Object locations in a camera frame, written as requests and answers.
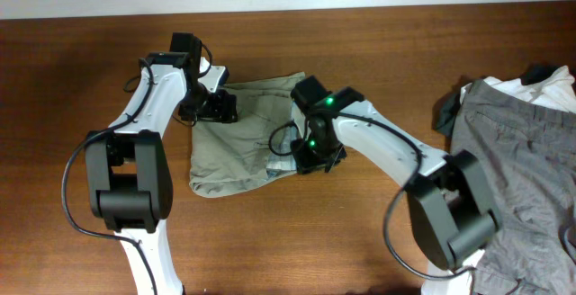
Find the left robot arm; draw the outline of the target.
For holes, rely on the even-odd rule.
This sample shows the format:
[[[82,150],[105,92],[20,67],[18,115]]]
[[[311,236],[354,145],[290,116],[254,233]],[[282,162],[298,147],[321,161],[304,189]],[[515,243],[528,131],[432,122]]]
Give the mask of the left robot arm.
[[[175,115],[190,125],[237,121],[237,98],[221,90],[228,70],[213,65],[192,33],[174,33],[167,52],[151,52],[139,66],[122,114],[83,147],[89,202],[121,243],[139,294],[183,294],[167,238],[174,191],[163,136]]]

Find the khaki shorts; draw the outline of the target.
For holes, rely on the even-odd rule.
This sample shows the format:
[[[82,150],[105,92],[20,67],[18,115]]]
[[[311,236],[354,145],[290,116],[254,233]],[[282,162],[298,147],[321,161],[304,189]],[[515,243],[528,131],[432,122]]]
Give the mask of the khaki shorts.
[[[290,143],[297,129],[290,92],[303,72],[224,85],[237,97],[234,123],[200,122],[192,133],[190,188],[204,198],[249,192],[296,173]]]

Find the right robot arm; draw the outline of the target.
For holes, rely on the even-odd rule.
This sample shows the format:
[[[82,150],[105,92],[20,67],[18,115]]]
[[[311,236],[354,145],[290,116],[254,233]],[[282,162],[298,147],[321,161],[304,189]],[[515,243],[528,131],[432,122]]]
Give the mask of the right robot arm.
[[[424,294],[471,294],[477,264],[502,228],[502,217],[479,160],[463,150],[450,155],[431,147],[384,118],[351,87],[332,93],[315,77],[291,91],[294,127],[291,144],[299,174],[329,172],[352,148],[387,174],[400,189],[384,215],[383,238],[400,200],[406,200],[411,231],[428,260]]]

